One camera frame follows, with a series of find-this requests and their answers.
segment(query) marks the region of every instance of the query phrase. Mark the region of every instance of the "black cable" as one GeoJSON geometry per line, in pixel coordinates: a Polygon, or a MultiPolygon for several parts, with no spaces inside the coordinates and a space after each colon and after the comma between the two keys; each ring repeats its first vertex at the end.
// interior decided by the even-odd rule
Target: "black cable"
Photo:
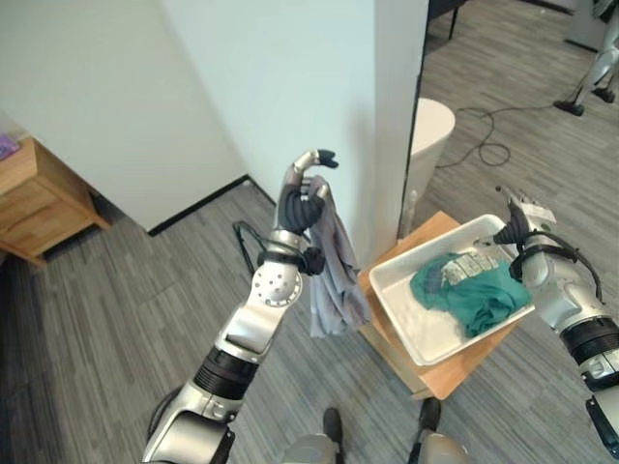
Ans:
{"type": "Polygon", "coordinates": [[[266,239],[262,237],[260,234],[258,234],[258,232],[256,232],[256,230],[250,224],[248,224],[244,220],[239,220],[239,221],[234,222],[232,224],[232,228],[234,229],[236,240],[239,244],[239,248],[241,249],[241,254],[243,254],[243,259],[245,260],[245,264],[248,267],[250,276],[253,276],[253,273],[255,272],[255,268],[253,266],[253,263],[251,262],[250,253],[248,252],[247,247],[245,246],[245,241],[243,240],[243,234],[242,234],[243,230],[250,233],[253,239],[260,245],[260,247],[262,248],[262,251],[267,250],[267,248],[265,247],[265,244],[287,249],[297,255],[297,257],[302,262],[301,266],[303,267],[304,270],[307,270],[309,268],[308,259],[306,255],[298,248],[294,246],[290,246],[289,244],[278,242],[277,240],[271,240],[271,239],[266,239]]]}
{"type": "Polygon", "coordinates": [[[593,281],[596,284],[596,298],[598,300],[600,300],[600,303],[602,303],[603,305],[605,305],[604,299],[602,298],[602,280],[600,279],[600,275],[598,274],[598,272],[595,270],[595,268],[593,267],[593,265],[589,262],[589,260],[587,258],[585,258],[579,251],[578,248],[574,248],[573,246],[571,246],[568,242],[566,242],[565,240],[563,240],[561,237],[558,237],[550,232],[546,232],[544,230],[534,230],[533,232],[529,232],[527,233],[518,244],[516,244],[518,251],[522,252],[523,249],[523,245],[526,242],[527,239],[529,239],[530,237],[534,237],[536,235],[542,235],[544,237],[548,237],[549,239],[551,239],[552,241],[556,242],[557,244],[559,244],[561,247],[563,247],[564,249],[566,249],[567,251],[569,251],[570,253],[572,253],[577,259],[578,261],[580,261],[582,263],[582,265],[587,268],[587,270],[589,271],[589,273],[591,274],[591,277],[593,277],[593,281]]]}
{"type": "Polygon", "coordinates": [[[236,236],[236,241],[239,244],[239,248],[241,249],[241,254],[243,255],[243,259],[245,260],[245,264],[248,267],[248,271],[250,272],[250,276],[253,276],[255,269],[253,268],[253,264],[251,262],[250,253],[248,252],[247,247],[245,246],[245,241],[243,240],[242,230],[246,230],[250,233],[253,239],[260,245],[263,251],[266,250],[266,247],[262,243],[262,237],[255,231],[253,227],[247,224],[244,220],[239,220],[232,224],[232,229],[234,229],[234,234],[236,236]]]}
{"type": "Polygon", "coordinates": [[[471,154],[473,154],[475,152],[478,153],[482,163],[487,165],[487,166],[498,167],[498,166],[502,166],[503,164],[506,164],[507,162],[509,162],[510,158],[512,157],[512,151],[510,150],[510,148],[507,145],[503,144],[503,143],[488,142],[488,140],[492,137],[492,134],[494,133],[494,130],[496,129],[496,122],[494,120],[494,115],[498,114],[498,113],[505,112],[505,111],[529,111],[529,110],[549,109],[549,108],[552,108],[552,107],[553,106],[551,104],[549,104],[549,105],[546,105],[546,106],[508,106],[508,107],[505,107],[505,108],[495,109],[494,111],[487,111],[486,109],[483,109],[483,108],[474,108],[474,107],[465,107],[465,108],[457,109],[456,110],[456,114],[462,113],[462,112],[475,111],[475,112],[481,113],[481,115],[479,116],[479,119],[483,119],[485,117],[488,117],[489,121],[490,121],[488,132],[486,133],[484,138],[482,138],[482,141],[480,143],[478,143],[477,145],[475,145],[474,147],[472,147],[468,152],[466,152],[462,158],[460,158],[460,159],[458,159],[457,161],[454,161],[454,162],[448,162],[447,164],[438,164],[436,167],[438,169],[443,169],[445,167],[456,166],[456,165],[461,164],[462,162],[464,162],[468,157],[471,156],[471,154]],[[486,158],[486,155],[484,154],[484,150],[488,149],[490,147],[494,147],[494,148],[502,150],[504,152],[504,154],[505,154],[505,157],[502,158],[500,161],[497,161],[497,162],[489,161],[486,158]]]}

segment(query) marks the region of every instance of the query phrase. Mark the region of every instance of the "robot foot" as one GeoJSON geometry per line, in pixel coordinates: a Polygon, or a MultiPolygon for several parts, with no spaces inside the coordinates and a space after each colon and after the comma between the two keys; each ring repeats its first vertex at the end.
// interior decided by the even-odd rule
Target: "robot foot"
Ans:
{"type": "Polygon", "coordinates": [[[576,104],[573,101],[558,100],[553,103],[553,105],[555,108],[574,114],[574,116],[582,116],[582,113],[584,113],[584,106],[581,104],[576,104]]]}
{"type": "Polygon", "coordinates": [[[596,97],[600,97],[606,103],[613,103],[615,101],[615,93],[608,89],[594,89],[591,91],[596,97]]]}

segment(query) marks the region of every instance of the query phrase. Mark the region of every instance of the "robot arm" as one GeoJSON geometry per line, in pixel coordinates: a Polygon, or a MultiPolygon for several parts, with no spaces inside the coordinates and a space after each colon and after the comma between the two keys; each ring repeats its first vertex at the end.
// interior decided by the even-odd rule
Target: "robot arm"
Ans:
{"type": "Polygon", "coordinates": [[[238,415],[283,315],[301,295],[300,271],[320,271],[308,265],[301,235],[319,220],[329,191],[322,188],[306,199],[302,186],[304,172],[311,166],[337,167],[334,156],[326,150],[308,151],[286,171],[276,226],[259,258],[262,264],[253,274],[250,295],[225,323],[193,378],[157,408],[142,462],[227,461],[234,442],[228,424],[238,415]]]}
{"type": "Polygon", "coordinates": [[[538,315],[560,336],[595,394],[586,408],[600,437],[619,459],[619,328],[604,308],[600,280],[580,253],[555,236],[552,212],[526,195],[497,188],[507,198],[511,219],[486,245],[517,245],[514,278],[531,291],[538,315]],[[592,272],[596,292],[575,269],[592,272]]]}

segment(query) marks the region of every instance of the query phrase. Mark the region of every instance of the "green shirt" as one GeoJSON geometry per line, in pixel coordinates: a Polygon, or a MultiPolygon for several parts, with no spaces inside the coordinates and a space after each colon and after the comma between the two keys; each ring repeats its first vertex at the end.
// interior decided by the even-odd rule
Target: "green shirt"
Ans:
{"type": "Polygon", "coordinates": [[[432,259],[410,281],[426,309],[451,312],[473,337],[505,321],[531,302],[528,290],[510,276],[509,264],[477,253],[447,253],[432,259]]]}

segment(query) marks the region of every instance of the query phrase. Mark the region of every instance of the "white plastic tray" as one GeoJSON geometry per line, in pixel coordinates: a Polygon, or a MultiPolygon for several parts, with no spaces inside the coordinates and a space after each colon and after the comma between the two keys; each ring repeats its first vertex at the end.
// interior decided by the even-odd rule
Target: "white plastic tray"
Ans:
{"type": "Polygon", "coordinates": [[[458,351],[494,334],[534,309],[532,304],[522,307],[506,321],[492,329],[468,338],[464,329],[449,312],[425,309],[413,297],[410,279],[430,259],[444,253],[477,251],[512,261],[515,249],[493,246],[475,248],[473,242],[493,235],[505,223],[497,216],[485,215],[412,248],[369,271],[369,281],[389,316],[396,333],[415,364],[440,363],[458,351]]]}

